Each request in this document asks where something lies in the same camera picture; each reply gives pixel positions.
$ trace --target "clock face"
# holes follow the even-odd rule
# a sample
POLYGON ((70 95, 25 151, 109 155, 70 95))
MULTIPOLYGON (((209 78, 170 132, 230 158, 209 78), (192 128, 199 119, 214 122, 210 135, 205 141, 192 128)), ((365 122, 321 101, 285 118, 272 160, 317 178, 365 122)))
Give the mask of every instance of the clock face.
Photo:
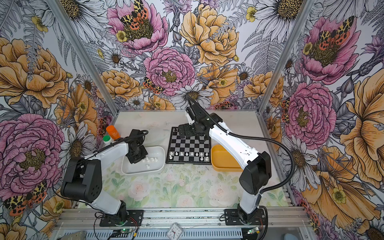
POLYGON ((167 237, 171 240, 177 240, 180 238, 183 230, 176 223, 172 224, 172 226, 167 231, 167 237))

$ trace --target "green bottle cap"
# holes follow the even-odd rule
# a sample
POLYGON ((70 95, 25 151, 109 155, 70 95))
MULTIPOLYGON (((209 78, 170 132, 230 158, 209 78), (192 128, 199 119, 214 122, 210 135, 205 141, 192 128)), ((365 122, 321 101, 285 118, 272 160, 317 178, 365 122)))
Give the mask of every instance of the green bottle cap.
POLYGON ((103 141, 104 141, 104 142, 108 142, 110 139, 111 139, 111 137, 110 137, 109 135, 105 135, 105 136, 103 137, 103 141))

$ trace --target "orange container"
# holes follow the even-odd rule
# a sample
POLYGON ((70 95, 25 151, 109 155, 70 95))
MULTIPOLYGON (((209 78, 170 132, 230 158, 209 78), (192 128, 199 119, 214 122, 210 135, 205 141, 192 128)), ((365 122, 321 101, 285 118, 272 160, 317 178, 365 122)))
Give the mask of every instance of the orange container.
POLYGON ((106 128, 108 134, 113 138, 113 140, 116 140, 120 137, 119 132, 116 130, 116 128, 113 125, 110 125, 106 128))
POLYGON ((212 167, 218 172, 242 172, 234 157, 221 145, 215 145, 211 150, 212 167))

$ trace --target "table surface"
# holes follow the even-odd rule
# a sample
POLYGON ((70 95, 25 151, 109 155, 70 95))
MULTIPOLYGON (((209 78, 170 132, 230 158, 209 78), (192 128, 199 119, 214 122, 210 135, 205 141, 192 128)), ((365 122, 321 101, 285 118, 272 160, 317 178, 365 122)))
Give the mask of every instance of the table surface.
MULTIPOLYGON (((237 134, 263 136, 255 112, 213 111, 237 134)), ((144 146, 161 146, 167 153, 171 128, 187 123, 183 111, 120 112, 115 128, 122 137, 132 129, 148 130, 144 146)), ((268 151, 263 141, 245 142, 258 151, 268 151)), ((218 144, 212 140, 212 147, 218 144)), ((128 208, 141 207, 236 207, 243 188, 240 172, 217 172, 211 165, 166 164, 158 174, 128 177, 121 173, 122 158, 103 170, 103 187, 112 196, 123 200, 128 208)), ((279 182, 271 163, 272 178, 267 186, 279 182)), ((261 205, 288 206, 281 188, 264 194, 261 205)))

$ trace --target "chessboard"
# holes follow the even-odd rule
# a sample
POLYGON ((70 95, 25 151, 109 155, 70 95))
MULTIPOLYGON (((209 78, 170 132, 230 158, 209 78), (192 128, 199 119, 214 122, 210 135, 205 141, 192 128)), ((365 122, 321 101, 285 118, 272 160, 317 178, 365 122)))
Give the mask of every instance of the chessboard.
POLYGON ((179 128, 172 127, 166 163, 211 164, 211 138, 203 140, 204 136, 181 139, 179 128))

